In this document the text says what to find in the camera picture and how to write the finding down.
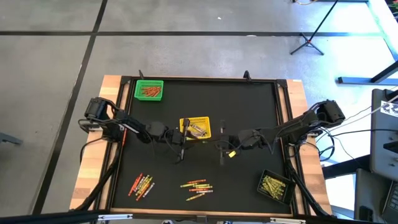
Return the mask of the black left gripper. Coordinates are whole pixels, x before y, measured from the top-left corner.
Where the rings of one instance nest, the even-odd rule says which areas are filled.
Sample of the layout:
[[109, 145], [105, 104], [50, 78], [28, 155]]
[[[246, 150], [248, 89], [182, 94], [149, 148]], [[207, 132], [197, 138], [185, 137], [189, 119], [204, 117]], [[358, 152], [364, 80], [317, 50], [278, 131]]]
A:
[[173, 130], [172, 138], [171, 138], [172, 144], [180, 146], [180, 152], [177, 153], [177, 160], [175, 162], [176, 164], [183, 161], [186, 146], [195, 146], [200, 143], [199, 141], [196, 141], [196, 140], [199, 140], [198, 137], [196, 137], [192, 134], [188, 134], [189, 125], [190, 125], [189, 119], [184, 118], [182, 132], [180, 132], [178, 129]]

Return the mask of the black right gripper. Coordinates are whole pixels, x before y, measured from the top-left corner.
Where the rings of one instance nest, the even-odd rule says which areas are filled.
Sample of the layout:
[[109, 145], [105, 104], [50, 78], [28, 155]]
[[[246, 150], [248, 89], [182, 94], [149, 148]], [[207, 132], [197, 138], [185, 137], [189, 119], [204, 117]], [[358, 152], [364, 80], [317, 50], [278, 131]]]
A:
[[235, 151], [236, 155], [234, 157], [239, 156], [239, 149], [236, 147], [236, 145], [233, 144], [233, 138], [229, 135], [227, 135], [226, 131], [226, 121], [221, 120], [220, 121], [220, 137], [214, 137], [210, 138], [208, 142], [217, 142], [220, 141], [220, 144], [214, 143], [212, 144], [215, 148], [220, 149], [220, 165], [223, 166], [225, 164], [226, 159], [231, 159], [228, 154], [231, 151]]

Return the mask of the yellow plastic basket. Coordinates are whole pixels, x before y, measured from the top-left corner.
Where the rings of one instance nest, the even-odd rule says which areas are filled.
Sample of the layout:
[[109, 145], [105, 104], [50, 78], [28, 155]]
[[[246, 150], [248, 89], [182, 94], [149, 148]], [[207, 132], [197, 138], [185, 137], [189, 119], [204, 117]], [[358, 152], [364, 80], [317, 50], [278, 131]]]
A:
[[[211, 138], [211, 126], [210, 126], [210, 118], [207, 116], [203, 116], [203, 117], [194, 117], [194, 118], [188, 118], [190, 121], [190, 125], [191, 124], [195, 124], [199, 127], [201, 127], [202, 129], [204, 129], [206, 131], [206, 138], [204, 139], [209, 139]], [[189, 125], [188, 127], [188, 132], [195, 132], [195, 130]]]

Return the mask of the black plastic bin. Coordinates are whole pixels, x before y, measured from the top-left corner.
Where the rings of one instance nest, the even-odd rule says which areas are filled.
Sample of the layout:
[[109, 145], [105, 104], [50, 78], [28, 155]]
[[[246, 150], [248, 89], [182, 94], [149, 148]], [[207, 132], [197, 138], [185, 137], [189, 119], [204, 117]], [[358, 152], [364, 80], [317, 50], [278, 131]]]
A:
[[[282, 195], [280, 195], [280, 200], [276, 200], [276, 199], [272, 198], [265, 190], [262, 189], [262, 185], [265, 182], [265, 179], [267, 178], [267, 176], [271, 176], [272, 178], [279, 179], [285, 184], [285, 187], [281, 188]], [[261, 177], [259, 179], [259, 183], [257, 186], [257, 192], [266, 197], [269, 197], [269, 198], [275, 200], [276, 202], [282, 203], [284, 205], [290, 205], [290, 203], [295, 195], [295, 186], [296, 186], [296, 183], [293, 182], [292, 180], [290, 180], [286, 177], [283, 177], [279, 174], [276, 174], [270, 170], [265, 169], [265, 170], [263, 170]]]

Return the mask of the green plastic basket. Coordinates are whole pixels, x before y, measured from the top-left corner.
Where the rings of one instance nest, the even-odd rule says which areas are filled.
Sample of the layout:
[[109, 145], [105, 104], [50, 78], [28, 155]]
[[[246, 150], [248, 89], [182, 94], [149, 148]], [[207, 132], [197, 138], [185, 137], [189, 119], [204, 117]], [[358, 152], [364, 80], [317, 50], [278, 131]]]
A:
[[[145, 94], [143, 94], [142, 89], [144, 87], [150, 87], [150, 86], [162, 86], [161, 92], [159, 93], [158, 97], [155, 98], [145, 97]], [[164, 89], [164, 82], [162, 80], [138, 80], [136, 82], [134, 97], [140, 101], [160, 101], [162, 99], [163, 89]]]

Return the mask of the black tripod stand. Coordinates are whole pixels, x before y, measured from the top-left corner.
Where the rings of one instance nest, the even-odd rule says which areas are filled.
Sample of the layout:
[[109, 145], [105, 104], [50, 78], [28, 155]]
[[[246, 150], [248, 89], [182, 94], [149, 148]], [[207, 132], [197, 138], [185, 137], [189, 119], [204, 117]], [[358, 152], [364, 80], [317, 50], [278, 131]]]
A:
[[330, 15], [330, 13], [332, 12], [332, 10], [334, 9], [334, 7], [336, 6], [336, 4], [338, 3], [339, 0], [335, 0], [332, 7], [329, 9], [329, 11], [326, 13], [326, 15], [324, 16], [324, 18], [322, 19], [322, 21], [319, 23], [319, 25], [317, 26], [317, 28], [315, 29], [315, 31], [312, 33], [312, 35], [308, 38], [304, 33], [300, 33], [300, 36], [303, 37], [303, 39], [305, 40], [305, 42], [297, 47], [295, 50], [291, 51], [290, 54], [293, 55], [294, 53], [298, 52], [299, 50], [301, 50], [304, 47], [310, 47], [315, 49], [320, 55], [324, 55], [324, 53], [312, 43], [312, 39], [314, 38], [314, 36], [318, 33], [319, 29], [321, 28], [321, 26], [323, 25], [323, 23], [326, 21], [326, 19], [328, 18], [328, 16]]

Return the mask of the blue black floor beam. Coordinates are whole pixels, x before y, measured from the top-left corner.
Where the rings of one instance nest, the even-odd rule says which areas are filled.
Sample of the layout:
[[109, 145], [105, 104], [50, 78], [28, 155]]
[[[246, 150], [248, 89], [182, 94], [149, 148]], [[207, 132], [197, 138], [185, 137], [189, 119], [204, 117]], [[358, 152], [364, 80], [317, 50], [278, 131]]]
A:
[[385, 68], [372, 78], [363, 77], [338, 77], [339, 84], [350, 85], [398, 85], [398, 78], [390, 78], [391, 75], [398, 73], [398, 60]]

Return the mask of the grey equipment box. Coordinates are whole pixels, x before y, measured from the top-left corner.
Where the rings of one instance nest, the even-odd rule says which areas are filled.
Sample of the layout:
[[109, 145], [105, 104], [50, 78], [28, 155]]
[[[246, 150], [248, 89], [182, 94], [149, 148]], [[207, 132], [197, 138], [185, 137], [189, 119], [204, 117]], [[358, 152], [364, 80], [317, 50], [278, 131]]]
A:
[[355, 182], [354, 219], [398, 224], [398, 182], [358, 169]]

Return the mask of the black rig bar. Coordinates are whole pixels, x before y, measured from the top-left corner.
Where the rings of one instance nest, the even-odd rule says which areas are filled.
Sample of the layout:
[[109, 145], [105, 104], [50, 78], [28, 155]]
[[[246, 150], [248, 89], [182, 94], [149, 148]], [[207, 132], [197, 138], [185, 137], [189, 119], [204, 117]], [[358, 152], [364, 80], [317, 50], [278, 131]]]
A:
[[107, 210], [72, 211], [0, 217], [0, 224], [81, 224], [97, 221], [99, 217], [109, 215]]

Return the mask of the grey equipment case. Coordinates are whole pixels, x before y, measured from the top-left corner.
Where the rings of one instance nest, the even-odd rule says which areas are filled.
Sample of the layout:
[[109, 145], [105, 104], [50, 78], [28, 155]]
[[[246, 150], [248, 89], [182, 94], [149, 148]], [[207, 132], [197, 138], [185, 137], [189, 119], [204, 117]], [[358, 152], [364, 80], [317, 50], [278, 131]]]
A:
[[372, 91], [370, 170], [398, 181], [398, 98], [390, 102], [390, 93]]

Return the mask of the grey floor object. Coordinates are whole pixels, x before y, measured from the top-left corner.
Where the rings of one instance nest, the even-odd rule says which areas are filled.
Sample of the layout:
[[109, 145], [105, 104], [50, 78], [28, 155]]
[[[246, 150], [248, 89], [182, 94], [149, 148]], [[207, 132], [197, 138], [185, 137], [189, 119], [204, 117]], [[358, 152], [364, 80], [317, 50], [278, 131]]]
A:
[[11, 136], [11, 135], [8, 135], [8, 134], [0, 132], [0, 143], [2, 143], [2, 142], [9, 142], [11, 144], [21, 145], [23, 143], [23, 140], [18, 139], [18, 138], [14, 137], [14, 136]]

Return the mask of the black aluminium table frame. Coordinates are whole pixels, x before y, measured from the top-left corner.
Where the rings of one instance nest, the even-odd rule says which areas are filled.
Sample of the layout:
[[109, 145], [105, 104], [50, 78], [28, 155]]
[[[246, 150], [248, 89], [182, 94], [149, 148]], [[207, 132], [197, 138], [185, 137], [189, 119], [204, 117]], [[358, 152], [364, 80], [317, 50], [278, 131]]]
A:
[[[139, 101], [120, 86], [121, 77], [107, 75], [100, 96], [120, 101], [130, 114], [143, 123], [161, 121], [176, 127], [182, 117], [207, 116], [211, 133], [218, 135], [220, 121], [226, 121], [228, 134], [240, 130], [277, 126], [286, 119], [290, 106], [293, 117], [300, 116], [308, 106], [302, 82], [297, 80], [253, 80], [220, 78], [164, 79], [164, 94], [160, 101]], [[286, 103], [281, 99], [285, 93]], [[292, 206], [284, 205], [257, 192], [260, 176], [268, 169], [285, 175], [284, 156], [280, 146], [270, 154], [266, 148], [243, 152], [220, 165], [220, 155], [212, 144], [190, 148], [184, 160], [174, 164], [175, 154], [166, 144], [141, 143], [128, 133], [116, 171], [113, 194], [109, 197], [112, 213], [131, 213], [140, 218], [208, 218], [227, 217], [258, 220], [264, 217], [291, 217]], [[145, 198], [136, 201], [136, 190], [128, 193], [135, 179], [152, 177], [155, 183]], [[198, 184], [210, 184], [212, 193], [191, 201], [197, 194], [180, 185], [206, 179]]]

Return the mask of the silver metal bracket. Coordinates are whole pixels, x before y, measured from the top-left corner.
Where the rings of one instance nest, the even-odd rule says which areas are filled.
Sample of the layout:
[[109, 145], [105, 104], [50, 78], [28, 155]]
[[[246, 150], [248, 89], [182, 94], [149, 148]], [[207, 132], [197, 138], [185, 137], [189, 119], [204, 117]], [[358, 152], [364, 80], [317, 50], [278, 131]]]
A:
[[270, 223], [277, 224], [307, 224], [305, 220], [299, 220], [294, 218], [276, 218], [270, 217]]
[[128, 220], [128, 219], [133, 219], [133, 214], [127, 213], [127, 214], [102, 214], [98, 215], [98, 222], [107, 222], [107, 221], [112, 221], [112, 220]]

